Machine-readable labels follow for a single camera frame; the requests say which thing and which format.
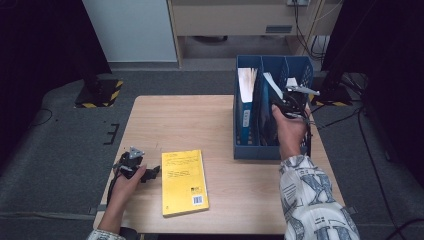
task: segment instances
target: person's arm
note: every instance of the person's arm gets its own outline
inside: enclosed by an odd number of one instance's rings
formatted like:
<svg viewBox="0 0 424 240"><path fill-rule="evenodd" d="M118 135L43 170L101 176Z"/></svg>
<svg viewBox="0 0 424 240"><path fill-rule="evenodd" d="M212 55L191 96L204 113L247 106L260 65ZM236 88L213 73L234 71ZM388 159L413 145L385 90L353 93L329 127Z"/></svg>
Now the person's arm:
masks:
<svg viewBox="0 0 424 240"><path fill-rule="evenodd" d="M308 156L300 144L306 134L302 119L288 119L272 106L280 142L280 194L289 239L359 239L349 213L332 196L328 176Z"/></svg>
<svg viewBox="0 0 424 240"><path fill-rule="evenodd" d="M122 217L127 202L140 183L141 177L146 172L146 166L141 166L130 179L121 175L116 179L112 190L112 196L96 230L90 234L88 239L123 239L119 238Z"/></svg>

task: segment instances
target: yellow book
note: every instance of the yellow book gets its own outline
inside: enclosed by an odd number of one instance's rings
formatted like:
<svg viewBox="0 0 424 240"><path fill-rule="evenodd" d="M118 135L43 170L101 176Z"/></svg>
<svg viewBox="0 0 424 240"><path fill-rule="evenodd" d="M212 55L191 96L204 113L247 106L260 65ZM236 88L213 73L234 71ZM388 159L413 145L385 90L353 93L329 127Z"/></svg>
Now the yellow book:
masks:
<svg viewBox="0 0 424 240"><path fill-rule="evenodd" d="M164 217L209 209L201 150L162 153Z"/></svg>

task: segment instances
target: gray carpet floor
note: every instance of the gray carpet floor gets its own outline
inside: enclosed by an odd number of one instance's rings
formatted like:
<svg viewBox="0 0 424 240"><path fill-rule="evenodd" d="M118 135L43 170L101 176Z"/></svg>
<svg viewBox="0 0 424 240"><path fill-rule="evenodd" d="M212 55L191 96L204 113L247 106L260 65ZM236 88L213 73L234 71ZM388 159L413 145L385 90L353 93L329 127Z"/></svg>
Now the gray carpet floor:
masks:
<svg viewBox="0 0 424 240"><path fill-rule="evenodd" d="M112 107L74 108L82 81L46 94L42 109L0 178L0 239L85 239L94 221L89 209L100 203L137 96L233 94L234 70L115 71L114 75L124 84ZM320 108L314 113L315 122L323 127L360 106L355 102ZM362 114L361 123L376 172L357 115L322 128L320 135L346 205L358 211L352 217L362 239L386 239L395 230L390 215L397 225L424 217L424 189L401 163L386 160L370 119ZM119 124L117 136L113 144L105 145L111 140L112 124ZM51 213L66 214L68 219L53 218L57 215ZM424 239L424 223L410 225L402 233L405 239Z"/></svg>

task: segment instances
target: black and yellow hazard tape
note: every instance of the black and yellow hazard tape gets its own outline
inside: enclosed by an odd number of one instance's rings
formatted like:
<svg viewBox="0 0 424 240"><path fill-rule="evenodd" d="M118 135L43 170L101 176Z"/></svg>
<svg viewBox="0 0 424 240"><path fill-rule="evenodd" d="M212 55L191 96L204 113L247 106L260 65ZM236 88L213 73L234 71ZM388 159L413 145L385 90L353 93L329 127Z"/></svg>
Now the black and yellow hazard tape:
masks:
<svg viewBox="0 0 424 240"><path fill-rule="evenodd" d="M122 80L119 80L116 82L116 86L110 96L109 101L102 102L102 103L93 103L93 102L79 103L79 104L75 104L75 107L76 108L111 107L115 103L115 100L119 95L119 91L121 90L121 86L123 83L124 81Z"/></svg>
<svg viewBox="0 0 424 240"><path fill-rule="evenodd" d="M316 96L313 94L309 94L309 102L312 106L337 106L337 107L343 107L343 106L352 106L351 101L323 101L323 100L317 100Z"/></svg>

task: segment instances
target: white wall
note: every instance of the white wall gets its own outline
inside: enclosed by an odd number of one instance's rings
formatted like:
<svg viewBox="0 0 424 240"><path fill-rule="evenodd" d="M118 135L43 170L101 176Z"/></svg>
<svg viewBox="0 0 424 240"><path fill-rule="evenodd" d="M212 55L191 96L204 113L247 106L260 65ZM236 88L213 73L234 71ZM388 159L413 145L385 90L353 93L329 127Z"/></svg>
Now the white wall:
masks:
<svg viewBox="0 0 424 240"><path fill-rule="evenodd" d="M166 0L83 0L109 62L177 62Z"/></svg>

